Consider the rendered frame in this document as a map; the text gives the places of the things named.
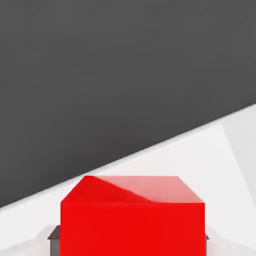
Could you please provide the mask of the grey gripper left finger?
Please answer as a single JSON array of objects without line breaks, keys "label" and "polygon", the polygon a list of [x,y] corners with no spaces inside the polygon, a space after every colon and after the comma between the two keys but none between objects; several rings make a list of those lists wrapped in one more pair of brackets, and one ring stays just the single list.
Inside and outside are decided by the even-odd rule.
[{"label": "grey gripper left finger", "polygon": [[57,225],[45,226],[33,239],[3,251],[3,256],[60,256],[60,232]]}]

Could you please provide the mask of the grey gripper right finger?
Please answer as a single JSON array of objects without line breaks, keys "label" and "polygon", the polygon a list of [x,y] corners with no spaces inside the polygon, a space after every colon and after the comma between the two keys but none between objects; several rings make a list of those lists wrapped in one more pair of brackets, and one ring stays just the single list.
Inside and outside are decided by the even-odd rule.
[{"label": "grey gripper right finger", "polygon": [[253,250],[222,238],[209,224],[205,225],[206,256],[253,256]]}]

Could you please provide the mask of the small red cube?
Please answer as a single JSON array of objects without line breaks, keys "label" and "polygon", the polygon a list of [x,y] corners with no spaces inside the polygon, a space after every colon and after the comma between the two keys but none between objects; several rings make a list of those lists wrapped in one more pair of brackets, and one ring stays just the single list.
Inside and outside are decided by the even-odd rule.
[{"label": "small red cube", "polygon": [[60,256],[205,256],[205,203],[177,176],[86,175],[60,204]]}]

